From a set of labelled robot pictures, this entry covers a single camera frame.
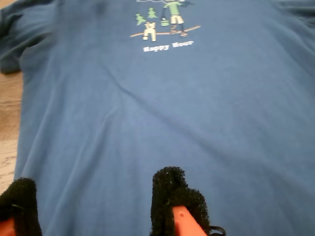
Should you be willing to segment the orange foam-padded gripper finger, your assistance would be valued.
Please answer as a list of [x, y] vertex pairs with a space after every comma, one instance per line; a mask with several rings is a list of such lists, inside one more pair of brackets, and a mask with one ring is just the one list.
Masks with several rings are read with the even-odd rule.
[[151, 223], [152, 236], [174, 236], [173, 207], [185, 206], [206, 235], [211, 226], [205, 198], [189, 188], [185, 172], [179, 167], [165, 167], [153, 175]]
[[29, 178], [14, 181], [0, 196], [2, 236], [40, 236], [36, 185]]

